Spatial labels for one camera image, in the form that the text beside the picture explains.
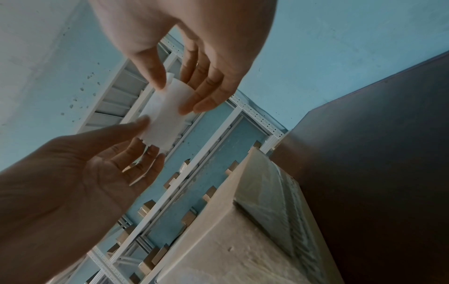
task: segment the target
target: fingernail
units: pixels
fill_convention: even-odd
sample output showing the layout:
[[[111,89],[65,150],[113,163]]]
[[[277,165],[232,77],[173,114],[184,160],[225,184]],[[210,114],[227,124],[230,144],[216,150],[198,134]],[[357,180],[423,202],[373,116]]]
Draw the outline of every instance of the fingernail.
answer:
[[[139,117],[138,119],[136,119],[136,123],[140,124],[144,121],[149,121],[150,117],[148,115],[142,115],[141,117]]]

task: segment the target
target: shelving unit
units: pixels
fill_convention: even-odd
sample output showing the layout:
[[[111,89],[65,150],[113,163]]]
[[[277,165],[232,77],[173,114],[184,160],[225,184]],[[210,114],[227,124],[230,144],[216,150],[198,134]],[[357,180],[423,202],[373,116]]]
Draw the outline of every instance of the shelving unit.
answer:
[[[170,35],[167,35],[161,41],[158,51],[166,70],[175,73],[175,77],[179,76],[183,55],[182,45]],[[116,77],[105,89],[105,92],[99,96],[96,106],[92,109],[78,132],[94,130],[114,124],[127,123],[134,120],[138,117],[140,111],[153,92],[153,87],[139,75],[136,67],[130,61],[125,61],[121,68],[119,68]],[[216,129],[198,153],[196,153],[190,160],[190,163],[184,168],[179,176],[171,181],[170,187],[165,193],[158,200],[155,200],[156,204],[146,216],[143,217],[140,223],[135,224],[136,228],[129,234],[128,238],[123,241],[121,246],[110,257],[109,255],[99,254],[98,247],[94,247],[93,250],[89,252],[89,256],[92,259],[101,262],[99,264],[100,271],[92,279],[90,282],[91,284],[104,283],[106,281],[105,275],[113,283],[130,283],[130,280],[124,277],[116,268],[119,265],[130,265],[129,261],[132,263],[137,262],[133,259],[127,260],[123,257],[129,256],[129,252],[131,251],[130,248],[136,246],[141,247],[146,253],[150,253],[155,247],[155,245],[147,238],[147,235],[152,230],[152,226],[167,211],[167,209],[174,204],[180,194],[186,190],[187,185],[194,182],[195,175],[200,171],[202,166],[207,163],[208,159],[215,153],[232,131],[235,130],[242,119],[248,119],[252,124],[256,125],[262,133],[264,133],[265,140],[261,145],[261,150],[264,153],[270,151],[270,149],[283,137],[284,133],[277,129],[274,124],[270,122],[270,119],[263,117],[254,110],[244,97],[239,95],[239,93],[233,95],[227,103],[233,108],[233,111],[223,121],[221,126]],[[191,119],[187,121],[184,129],[178,135],[172,149],[167,154],[167,160],[172,157],[173,153],[178,149],[181,143],[184,142],[184,139],[196,127],[203,116],[204,114],[192,116]],[[132,225],[132,223],[126,216],[123,216],[119,221],[119,225],[122,228],[126,228]],[[162,258],[162,260],[153,268],[151,273],[145,276],[140,283],[150,283],[157,272],[162,268],[163,261],[164,258]]]

